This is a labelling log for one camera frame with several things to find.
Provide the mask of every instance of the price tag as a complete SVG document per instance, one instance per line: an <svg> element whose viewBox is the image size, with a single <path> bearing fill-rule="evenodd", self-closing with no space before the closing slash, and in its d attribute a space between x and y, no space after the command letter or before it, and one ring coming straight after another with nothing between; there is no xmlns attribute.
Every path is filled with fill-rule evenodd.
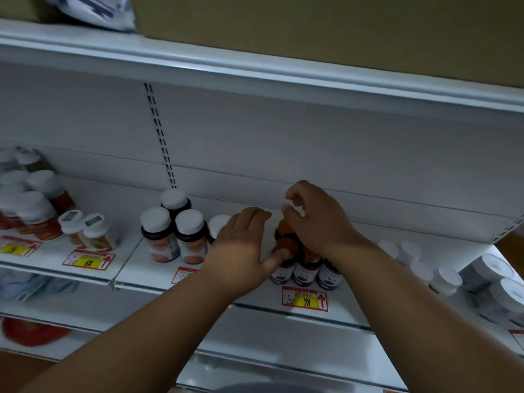
<svg viewBox="0 0 524 393"><path fill-rule="evenodd" d="M524 330L509 330L509 333L515 338L515 341L524 350Z"/></svg>
<svg viewBox="0 0 524 393"><path fill-rule="evenodd" d="M327 312L328 296L325 292L282 287L282 305Z"/></svg>
<svg viewBox="0 0 524 393"><path fill-rule="evenodd" d="M114 257L114 254L101 254L99 252L76 249L71 252L62 264L65 266L106 270Z"/></svg>
<svg viewBox="0 0 524 393"><path fill-rule="evenodd" d="M191 273L196 273L197 271L198 271L198 269L190 269L188 267L180 266L177 269L177 272L174 274L173 281L171 282L171 284L176 284L176 283L182 281L183 279L185 279Z"/></svg>
<svg viewBox="0 0 524 393"><path fill-rule="evenodd" d="M0 254L29 256L42 245L41 242L25 240L12 236L2 236L0 240Z"/></svg>

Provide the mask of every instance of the hand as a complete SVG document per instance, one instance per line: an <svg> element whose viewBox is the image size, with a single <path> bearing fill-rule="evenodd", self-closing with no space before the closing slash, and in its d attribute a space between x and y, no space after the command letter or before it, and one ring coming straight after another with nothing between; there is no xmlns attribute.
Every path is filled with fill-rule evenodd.
<svg viewBox="0 0 524 393"><path fill-rule="evenodd" d="M320 187L300 181L287 191L285 197L305 212L302 217L291 205L282 206L285 220L311 251L329 259L341 246L375 246L357 232L340 204Z"/></svg>
<svg viewBox="0 0 524 393"><path fill-rule="evenodd" d="M200 273L206 273L232 300L257 288L289 256L288 250L281 249L260 262L264 224L270 217L270 212L256 207L233 215L200 269Z"/></svg>

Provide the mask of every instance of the forearm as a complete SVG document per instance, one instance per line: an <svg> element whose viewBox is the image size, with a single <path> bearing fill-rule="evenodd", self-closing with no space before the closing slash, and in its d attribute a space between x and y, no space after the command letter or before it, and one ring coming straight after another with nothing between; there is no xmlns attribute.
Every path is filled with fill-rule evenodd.
<svg viewBox="0 0 524 393"><path fill-rule="evenodd" d="M382 251L346 247L334 263L413 393L511 391L523 362Z"/></svg>
<svg viewBox="0 0 524 393"><path fill-rule="evenodd" d="M164 393L231 301L204 273L190 275L22 392Z"/></svg>

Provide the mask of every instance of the white cap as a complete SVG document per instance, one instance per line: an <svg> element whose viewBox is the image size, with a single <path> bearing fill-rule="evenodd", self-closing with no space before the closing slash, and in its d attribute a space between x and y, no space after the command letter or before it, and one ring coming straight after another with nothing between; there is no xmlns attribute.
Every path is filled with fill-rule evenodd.
<svg viewBox="0 0 524 393"><path fill-rule="evenodd" d="M158 233L171 225L171 217L169 211L164 207L153 207L142 212L140 223L145 231Z"/></svg>
<svg viewBox="0 0 524 393"><path fill-rule="evenodd" d="M472 262L475 271L489 281L495 281L504 277L513 277L514 271L503 259L483 254Z"/></svg>
<svg viewBox="0 0 524 393"><path fill-rule="evenodd" d="M102 214L89 214L82 219L84 236L87 238L101 237L109 231L109 224Z"/></svg>
<svg viewBox="0 0 524 393"><path fill-rule="evenodd" d="M422 250L420 247L410 241L402 241L399 249L398 260L405 265L409 265L419 260L422 256Z"/></svg>
<svg viewBox="0 0 524 393"><path fill-rule="evenodd" d="M16 214L25 222L31 223L56 215L53 205L41 192L24 192L18 195Z"/></svg>
<svg viewBox="0 0 524 393"><path fill-rule="evenodd" d="M16 161L15 149L5 148L0 149L0 162L13 162Z"/></svg>
<svg viewBox="0 0 524 393"><path fill-rule="evenodd" d="M524 285L509 278L493 283L489 290L493 298L514 313L524 313Z"/></svg>
<svg viewBox="0 0 524 393"><path fill-rule="evenodd" d="M31 172L27 177L26 182L34 190L44 193L54 191L57 187L62 187L58 181L56 173L51 170Z"/></svg>
<svg viewBox="0 0 524 393"><path fill-rule="evenodd" d="M453 295L462 285L462 277L453 269L441 267L433 272L430 286L446 297Z"/></svg>
<svg viewBox="0 0 524 393"><path fill-rule="evenodd" d="M207 224L210 236L216 238L220 233L220 229L222 229L230 219L231 217L229 215L217 215L211 218Z"/></svg>
<svg viewBox="0 0 524 393"><path fill-rule="evenodd" d="M177 230L186 235L198 233L204 227L204 215L198 210L185 210L175 218Z"/></svg>
<svg viewBox="0 0 524 393"><path fill-rule="evenodd" d="M398 258L398 247L395 243L392 243L388 240L380 240L378 242L378 246L387 253L391 258L397 259Z"/></svg>
<svg viewBox="0 0 524 393"><path fill-rule="evenodd" d="M0 211L14 211L18 204L18 196L26 191L24 185L5 185L0 187Z"/></svg>
<svg viewBox="0 0 524 393"><path fill-rule="evenodd" d="M18 164L21 165L30 165L38 162L41 157L34 151L17 151L15 153L16 160Z"/></svg>
<svg viewBox="0 0 524 393"><path fill-rule="evenodd" d="M0 175L0 185L24 184L28 175L29 172L21 170L4 172Z"/></svg>
<svg viewBox="0 0 524 393"><path fill-rule="evenodd" d="M187 193L181 189L167 189L162 192L160 199L168 210L177 210L187 204Z"/></svg>
<svg viewBox="0 0 524 393"><path fill-rule="evenodd" d="M433 271L431 268L420 262L412 262L409 265L409 270L426 285L433 279Z"/></svg>
<svg viewBox="0 0 524 393"><path fill-rule="evenodd" d="M76 234L85 229L85 224L82 222L82 211L71 210L63 213L58 218L58 223L62 227L65 234Z"/></svg>

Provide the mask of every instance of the person's right arm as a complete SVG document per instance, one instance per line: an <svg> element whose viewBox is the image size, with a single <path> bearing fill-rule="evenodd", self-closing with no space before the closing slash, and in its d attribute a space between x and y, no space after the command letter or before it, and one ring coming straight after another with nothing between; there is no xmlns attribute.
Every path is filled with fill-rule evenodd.
<svg viewBox="0 0 524 393"><path fill-rule="evenodd" d="M351 225L337 201L306 181L282 211L302 242L342 273L412 393L524 390L524 361L418 281Z"/></svg>

